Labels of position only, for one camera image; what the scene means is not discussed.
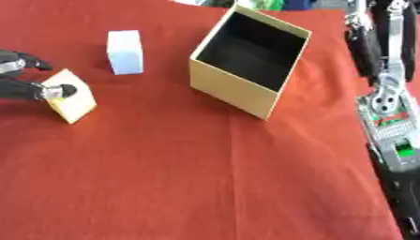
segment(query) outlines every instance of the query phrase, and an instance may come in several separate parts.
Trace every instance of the cardboard box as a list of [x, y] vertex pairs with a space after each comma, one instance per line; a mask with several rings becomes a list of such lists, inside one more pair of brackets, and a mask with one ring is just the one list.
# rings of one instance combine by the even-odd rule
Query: cardboard box
[[235, 5], [190, 56], [191, 87], [266, 120], [309, 37], [308, 30]]

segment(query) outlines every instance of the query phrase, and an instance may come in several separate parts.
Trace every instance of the green object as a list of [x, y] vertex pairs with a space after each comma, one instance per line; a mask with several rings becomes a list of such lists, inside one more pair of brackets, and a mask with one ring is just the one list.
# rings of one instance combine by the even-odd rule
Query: green object
[[268, 0], [269, 10], [281, 10], [283, 8], [283, 0]]
[[396, 150], [401, 158], [414, 155], [414, 149], [408, 140], [396, 144]]
[[281, 10], [284, 0], [253, 0], [256, 9], [261, 10]]

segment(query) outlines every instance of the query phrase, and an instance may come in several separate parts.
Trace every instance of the robot finger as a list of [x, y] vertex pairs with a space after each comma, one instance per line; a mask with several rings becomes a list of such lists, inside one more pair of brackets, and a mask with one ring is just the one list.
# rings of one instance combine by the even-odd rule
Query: robot finger
[[37, 68], [41, 71], [53, 69], [53, 66], [50, 63], [44, 60], [41, 60], [38, 57], [35, 57], [34, 55], [24, 53], [24, 52], [15, 52], [15, 53], [18, 54], [18, 56], [25, 61], [26, 68]]

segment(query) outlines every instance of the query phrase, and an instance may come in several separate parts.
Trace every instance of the white block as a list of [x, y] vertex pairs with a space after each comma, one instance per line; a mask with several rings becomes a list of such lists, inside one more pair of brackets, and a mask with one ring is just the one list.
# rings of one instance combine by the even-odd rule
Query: white block
[[42, 84], [45, 86], [71, 84], [76, 87], [77, 92], [73, 96], [47, 99], [48, 104], [70, 124], [75, 123], [97, 106], [89, 86], [68, 69], [60, 71]]
[[143, 72], [143, 49], [139, 31], [110, 31], [107, 52], [115, 75]]

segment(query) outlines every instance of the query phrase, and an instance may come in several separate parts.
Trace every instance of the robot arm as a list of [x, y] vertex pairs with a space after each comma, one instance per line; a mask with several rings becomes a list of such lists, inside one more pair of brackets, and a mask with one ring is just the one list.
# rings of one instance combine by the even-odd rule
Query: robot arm
[[0, 51], [0, 98], [26, 100], [68, 98], [77, 91], [70, 84], [46, 87], [38, 82], [16, 80], [15, 78], [21, 75], [25, 68], [51, 70], [52, 66], [27, 53]]
[[345, 38], [356, 68], [373, 88], [356, 98], [370, 160], [404, 239], [420, 239], [420, 114], [406, 88], [415, 65], [413, 3], [348, 5]]

